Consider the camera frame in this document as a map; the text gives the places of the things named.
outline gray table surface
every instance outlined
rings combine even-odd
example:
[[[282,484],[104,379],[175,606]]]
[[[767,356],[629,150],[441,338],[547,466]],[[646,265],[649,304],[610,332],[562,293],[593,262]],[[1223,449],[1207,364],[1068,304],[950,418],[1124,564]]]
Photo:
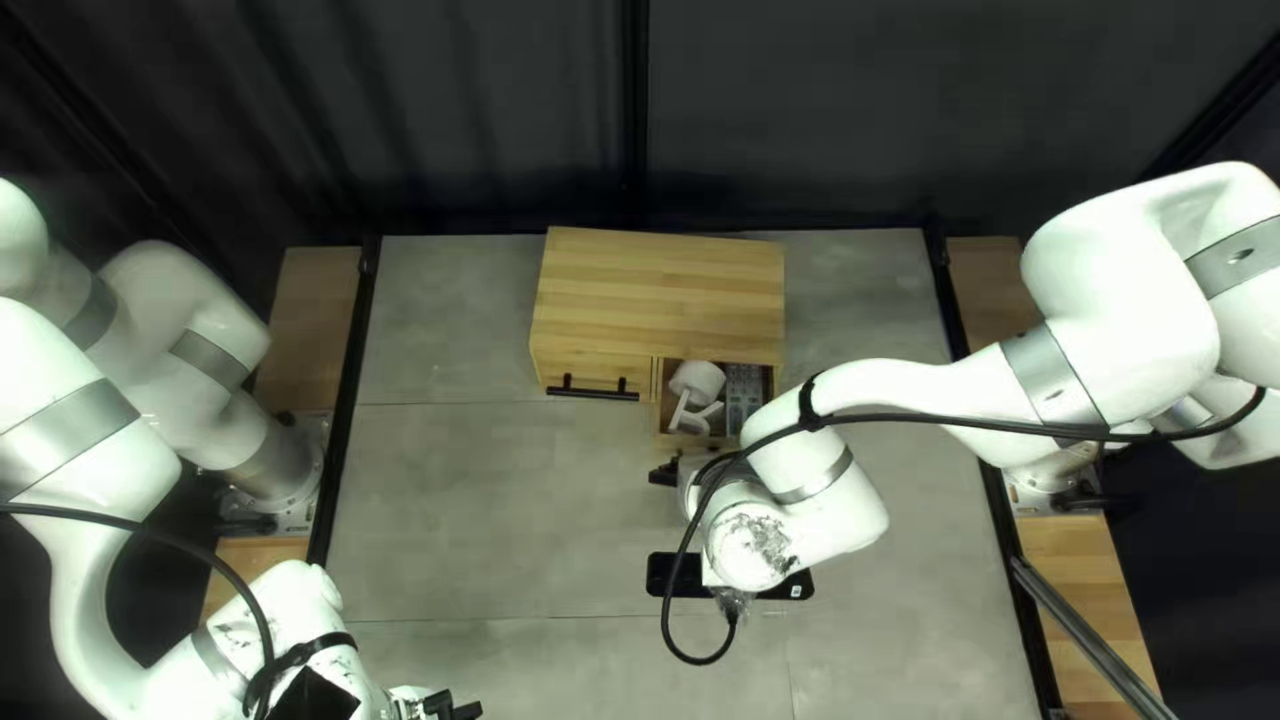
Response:
[[[786,383],[859,357],[946,363],[919,231],[748,233],[786,245]],[[486,717],[1037,716],[974,456],[937,428],[859,425],[888,533],[758,602],[695,669],[658,634],[649,552],[682,529],[653,409],[550,398],[529,359],[541,236],[389,237],[329,571],[387,685]],[[690,652],[723,637],[676,605]]]

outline black curtain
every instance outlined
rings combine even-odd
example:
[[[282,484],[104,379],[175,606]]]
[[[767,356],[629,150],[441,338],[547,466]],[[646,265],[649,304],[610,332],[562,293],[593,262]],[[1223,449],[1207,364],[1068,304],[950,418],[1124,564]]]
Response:
[[[186,238],[260,311],[284,247],[365,232],[934,210],[957,232],[1025,234],[1132,182],[1280,28],[1271,0],[9,8],[115,135],[138,192],[177,215],[119,232]],[[18,58],[0,74],[26,72]],[[41,132],[4,114],[9,143]],[[63,149],[26,167],[47,174]],[[79,178],[113,213],[134,200]]]

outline wooden cabinet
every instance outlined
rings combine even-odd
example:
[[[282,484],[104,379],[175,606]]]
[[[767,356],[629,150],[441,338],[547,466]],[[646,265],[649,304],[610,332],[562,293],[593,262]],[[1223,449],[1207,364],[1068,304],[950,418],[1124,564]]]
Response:
[[[782,366],[783,250],[773,242],[553,227],[529,348],[543,387],[666,392],[663,359]]]

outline wooden drawer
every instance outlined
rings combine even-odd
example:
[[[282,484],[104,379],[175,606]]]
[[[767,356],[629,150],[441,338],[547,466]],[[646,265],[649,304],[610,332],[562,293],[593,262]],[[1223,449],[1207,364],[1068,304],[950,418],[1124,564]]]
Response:
[[[653,357],[648,355],[536,348],[532,355],[544,388],[561,387],[566,373],[573,378],[572,387],[581,389],[618,389],[618,378],[626,378],[627,392],[640,393],[640,402],[652,400]]]

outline black cable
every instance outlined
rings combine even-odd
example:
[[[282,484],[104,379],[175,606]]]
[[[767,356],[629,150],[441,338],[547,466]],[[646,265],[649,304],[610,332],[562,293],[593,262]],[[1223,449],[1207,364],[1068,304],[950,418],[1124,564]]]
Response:
[[[1047,436],[1047,437],[1061,437],[1068,439],[1078,441],[1096,441],[1096,442],[1155,442],[1161,439],[1167,441],[1181,441],[1193,439],[1198,437],[1206,437],[1211,434],[1220,433],[1233,425],[1236,425],[1257,410],[1258,405],[1267,398],[1267,388],[1258,387],[1253,393],[1253,397],[1244,404],[1239,410],[1231,415],[1219,420],[1217,423],[1204,425],[1201,428],[1194,428],[1190,430],[1178,430],[1172,433],[1112,433],[1112,432],[1098,432],[1097,429],[1082,427],[1082,425],[1038,425],[1036,423],[1020,423],[1016,420],[979,420],[977,418],[952,418],[948,415],[929,415],[925,413],[868,413],[865,415],[828,415],[822,419],[822,427],[829,425],[849,425],[854,423],[927,423],[931,425],[955,425],[959,428],[978,428],[982,430],[998,430],[1007,433],[1019,433],[1028,436]],[[790,432],[780,436],[786,437],[791,434]]]
[[[104,515],[101,512],[90,512],[87,510],[76,510],[73,507],[56,507],[52,505],[28,505],[24,502],[0,502],[0,512],[6,515],[40,515],[44,518],[60,518],[64,520],[79,520],[82,523],[108,525],[110,528],[118,528],[129,533],[141,534],[142,537],[186,552],[196,560],[211,566],[214,570],[218,570],[224,578],[227,578],[227,582],[236,588],[236,592],[244,598],[244,605],[248,606],[250,614],[253,615],[253,624],[257,625],[257,633],[261,635],[262,666],[266,667],[273,660],[275,660],[275,650],[271,647],[271,629],[266,623],[266,614],[262,612],[262,606],[259,605],[257,598],[253,597],[253,591],[250,589],[244,578],[241,578],[230,565],[212,552],[209,552],[207,550],[177,536],[170,536],[163,530],[148,528],[142,523],[116,518],[114,515]],[[262,700],[257,703],[257,710],[253,714],[256,720],[266,717],[268,705],[270,705],[268,702],[269,698],[270,687],[264,691]]]
[[[659,624],[662,628],[662,641],[667,644],[667,650],[672,655],[687,662],[690,665],[710,665],[728,652],[730,644],[733,643],[733,635],[737,630],[737,618],[728,618],[728,635],[724,638],[724,644],[719,650],[708,655],[707,657],[694,657],[685,653],[678,647],[676,647],[676,641],[671,637],[671,600],[676,592],[676,574],[680,571],[680,564],[685,559],[685,553],[689,550],[689,543],[692,541],[694,532],[698,529],[698,524],[701,523],[703,515],[707,512],[707,507],[710,505],[712,495],[719,489],[719,483],[723,480],[730,470],[735,465],[745,460],[756,450],[777,442],[785,437],[792,436],[800,432],[815,432],[822,428],[828,428],[831,425],[852,425],[856,423],[925,423],[931,425],[954,425],[959,428],[977,428],[982,430],[1000,430],[1019,434],[1032,434],[1032,436],[1047,436],[1047,437],[1062,437],[1069,439],[1079,441],[1096,441],[1096,442],[1153,442],[1153,441],[1180,441],[1192,439],[1198,437],[1206,437],[1215,433],[1220,433],[1233,425],[1240,423],[1257,410],[1258,405],[1267,397],[1267,388],[1258,386],[1258,389],[1253,393],[1253,397],[1244,404],[1239,410],[1231,415],[1219,420],[1217,423],[1204,425],[1201,428],[1194,428],[1190,430],[1178,430],[1172,433],[1112,433],[1112,432],[1098,432],[1092,428],[1085,428],[1080,425],[1037,425],[1034,423],[1020,423],[1016,420],[979,420],[977,418],[955,418],[950,415],[931,415],[927,413],[867,413],[863,415],[827,415],[820,418],[819,421],[810,421],[805,425],[800,423],[794,425],[787,425],[786,428],[774,430],[760,439],[753,442],[745,448],[737,452],[726,452],[712,459],[710,462],[703,465],[698,475],[694,478],[694,484],[699,480],[703,483],[701,496],[698,498],[698,509],[694,511],[694,516],[689,520],[689,525],[685,527],[685,536],[680,539],[680,547],[676,550],[676,557],[671,564],[671,574],[667,577],[667,587],[662,596],[662,614],[659,616]],[[716,465],[724,462],[724,468],[716,475],[710,482],[703,479],[703,475]]]
[[[724,657],[730,646],[733,644],[733,635],[737,634],[737,618],[730,618],[728,634],[724,637],[724,642],[721,644],[719,650],[705,657],[687,655],[685,651],[676,647],[676,641],[671,637],[671,598],[676,594],[676,575],[680,573],[680,564],[685,560],[685,552],[689,550],[689,543],[694,539],[694,532],[698,529],[698,523],[701,521],[703,514],[707,512],[707,506],[712,495],[719,489],[721,480],[724,479],[726,473],[737,462],[740,455],[740,452],[726,452],[723,455],[718,455],[713,457],[710,462],[703,465],[703,468],[698,470],[698,475],[694,477],[691,484],[701,486],[701,495],[698,498],[698,510],[694,511],[694,516],[689,520],[689,525],[685,527],[685,536],[680,538],[680,548],[676,550],[676,557],[671,562],[671,574],[667,575],[667,587],[662,592],[662,614],[658,620],[658,624],[662,628],[662,642],[667,643],[667,650],[669,650],[672,655],[690,665],[710,665],[721,657]],[[708,480],[708,473],[721,462],[727,462],[724,469]]]

